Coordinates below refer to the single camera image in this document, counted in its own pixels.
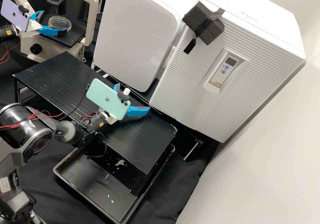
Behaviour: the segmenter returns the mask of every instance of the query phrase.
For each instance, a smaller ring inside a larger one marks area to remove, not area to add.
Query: white wall
[[[212,159],[178,224],[320,223],[320,0],[272,1],[295,13],[308,62]]]

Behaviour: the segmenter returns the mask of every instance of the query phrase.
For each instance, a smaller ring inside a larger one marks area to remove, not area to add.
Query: white knob
[[[123,94],[126,95],[126,96],[129,96],[130,89],[129,88],[125,88],[124,91],[123,91]]]
[[[25,3],[23,4],[23,7],[24,7],[24,8],[27,8],[27,9],[29,9],[29,7],[30,7],[30,4],[29,4],[29,2],[25,2]]]

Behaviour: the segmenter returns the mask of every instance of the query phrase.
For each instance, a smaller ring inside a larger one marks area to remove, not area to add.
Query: white appliance
[[[197,38],[186,54],[193,37],[187,27],[149,104],[225,142],[306,56],[294,15],[271,1],[200,1],[225,10],[224,32],[208,46]]]
[[[106,0],[94,65],[146,91],[183,31],[184,14],[199,0]]]

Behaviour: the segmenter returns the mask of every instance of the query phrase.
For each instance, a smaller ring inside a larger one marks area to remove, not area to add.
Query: gray robot arm
[[[92,139],[107,124],[107,116],[97,112],[80,123],[57,121],[19,103],[0,110],[0,213],[10,221],[29,219],[34,198],[21,188],[19,168],[30,162],[54,138],[71,145]]]

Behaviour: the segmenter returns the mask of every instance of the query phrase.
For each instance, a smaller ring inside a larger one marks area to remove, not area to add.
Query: purple smartphone
[[[29,13],[22,13],[18,5],[11,0],[3,0],[1,6],[1,15],[9,22],[18,27],[21,31],[26,32],[29,25]]]

